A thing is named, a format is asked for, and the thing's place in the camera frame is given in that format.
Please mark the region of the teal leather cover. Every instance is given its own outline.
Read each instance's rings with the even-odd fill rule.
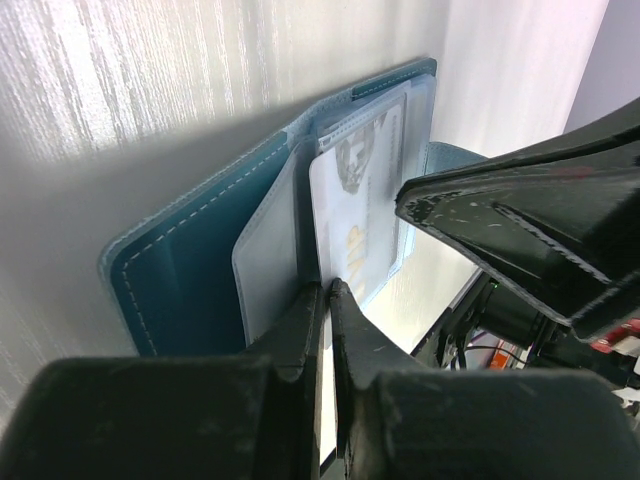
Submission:
[[[231,252],[290,149],[309,133],[320,111],[435,72],[435,60],[421,59],[321,100],[107,247],[102,273],[139,353],[210,355],[244,349]]]

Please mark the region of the stitching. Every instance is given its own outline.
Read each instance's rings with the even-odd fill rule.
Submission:
[[[155,240],[153,240],[152,242],[150,242],[148,245],[146,245],[142,250],[134,253],[133,255],[131,255],[131,257],[129,257],[129,260],[127,260],[124,265],[122,266],[122,279],[124,280],[124,284],[127,287],[127,291],[129,293],[129,297],[131,298],[131,304],[133,305],[133,308],[136,310],[136,314],[138,316],[138,318],[140,319],[140,326],[142,327],[142,329],[144,330],[145,336],[147,337],[147,341],[149,342],[149,346],[151,347],[151,350],[153,350],[153,354],[154,355],[158,355],[158,351],[156,349],[155,344],[153,343],[153,340],[151,338],[151,334],[149,333],[149,330],[147,329],[147,325],[144,322],[144,317],[142,315],[142,312],[140,311],[140,307],[138,305],[138,301],[136,300],[136,296],[133,293],[133,289],[131,288],[131,283],[129,282],[129,277],[127,276],[127,268],[129,268],[131,266],[131,264],[140,257],[141,254],[143,254],[144,252],[147,252],[149,250],[151,250],[151,248],[160,243],[162,240],[164,240],[165,238],[167,238],[169,235],[171,235],[173,232],[175,232],[178,228],[180,228],[182,225],[184,225],[185,223],[187,223],[188,220],[194,218],[198,213],[202,212],[203,210],[205,210],[209,205],[212,205],[213,203],[215,203],[216,200],[218,200],[222,195],[224,195],[226,192],[228,192],[229,190],[231,190],[233,187],[235,187],[238,183],[240,183],[242,180],[244,180],[245,178],[247,178],[249,175],[251,175],[253,172],[255,172],[258,167],[260,167],[261,165],[263,165],[267,160],[269,160],[270,158],[272,158],[273,156],[275,156],[280,150],[282,150],[287,144],[283,143],[282,145],[280,145],[276,150],[274,150],[273,152],[271,152],[269,155],[267,155],[262,161],[260,161],[257,165],[255,165],[251,170],[249,170],[247,173],[245,173],[242,177],[240,177],[239,179],[237,179],[235,182],[233,182],[231,185],[229,185],[227,188],[225,188],[224,190],[222,190],[220,193],[218,193],[216,196],[214,196],[213,198],[211,198],[207,203],[205,203],[204,205],[202,205],[200,208],[198,208],[197,210],[194,210],[193,212],[191,212],[189,214],[188,217],[183,218],[182,220],[180,220],[177,224],[171,226],[169,229],[167,229],[163,234],[161,234],[159,237],[157,237]]]
[[[365,90],[364,92],[360,92],[359,94],[357,94],[353,98],[357,100],[358,98],[363,97],[363,96],[367,95],[368,93],[372,93],[372,92],[376,92],[378,90],[382,90],[384,87],[386,87],[390,83],[395,83],[398,80],[402,80],[403,78],[415,76],[416,73],[421,72],[421,71],[426,70],[426,69],[427,69],[427,67],[421,67],[421,68],[418,68],[416,70],[413,70],[412,72],[405,73],[404,75],[400,75],[398,77],[394,77],[389,81],[386,81],[386,82],[384,82],[384,83],[382,83],[380,85],[377,85],[377,86],[375,86],[373,88],[370,88],[369,90]]]

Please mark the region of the white card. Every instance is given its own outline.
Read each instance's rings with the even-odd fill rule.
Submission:
[[[361,307],[398,258],[403,123],[398,102],[316,158],[309,172],[323,286],[342,278]]]

